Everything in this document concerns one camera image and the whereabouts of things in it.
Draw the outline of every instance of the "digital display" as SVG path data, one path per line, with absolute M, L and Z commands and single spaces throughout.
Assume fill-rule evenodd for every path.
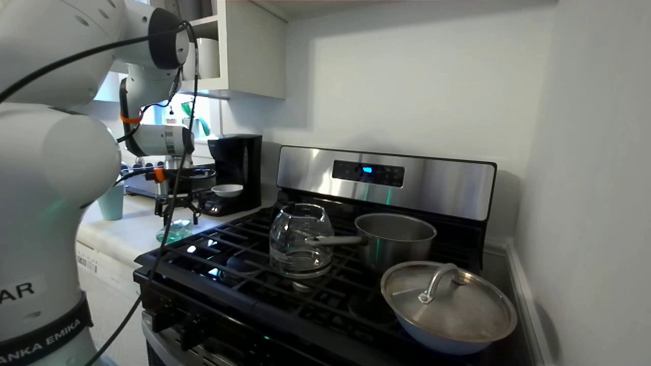
M 390 167 L 390 165 L 335 161 L 331 167 L 331 176 L 346 178 L 346 180 L 402 187 L 405 169 Z

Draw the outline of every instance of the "pot lid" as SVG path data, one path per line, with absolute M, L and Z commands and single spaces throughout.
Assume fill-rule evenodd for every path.
M 505 293 L 453 264 L 414 260 L 390 266 L 382 296 L 412 328 L 444 339 L 488 343 L 516 325 Z

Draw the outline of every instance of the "stove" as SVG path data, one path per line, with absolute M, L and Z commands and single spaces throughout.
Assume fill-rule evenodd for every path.
M 438 228 L 431 260 L 480 274 L 494 176 L 484 161 L 284 146 L 275 205 L 136 258 L 152 364 L 502 364 L 508 339 L 474 356 L 414 341 L 356 247 L 308 281 L 269 258 L 279 208 L 319 203 L 342 236 L 368 211 L 421 218 Z

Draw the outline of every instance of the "coffee maker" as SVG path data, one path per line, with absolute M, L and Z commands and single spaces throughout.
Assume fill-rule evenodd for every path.
M 215 161 L 215 185 L 195 200 L 193 210 L 208 216 L 230 216 L 259 208 L 263 137 L 232 134 L 209 139 L 208 149 Z

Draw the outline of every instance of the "lid handle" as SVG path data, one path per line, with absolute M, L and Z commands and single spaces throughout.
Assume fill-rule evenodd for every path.
M 421 300 L 421 303 L 431 303 L 431 298 L 434 298 L 431 293 L 438 293 L 444 276 L 447 276 L 447 274 L 451 274 L 453 279 L 457 279 L 457 276 L 459 276 L 459 268 L 457 268 L 456 264 L 451 264 L 451 263 L 439 266 L 439 268 L 434 272 L 434 276 L 431 276 L 431 281 L 429 281 L 429 287 L 419 294 L 419 300 Z

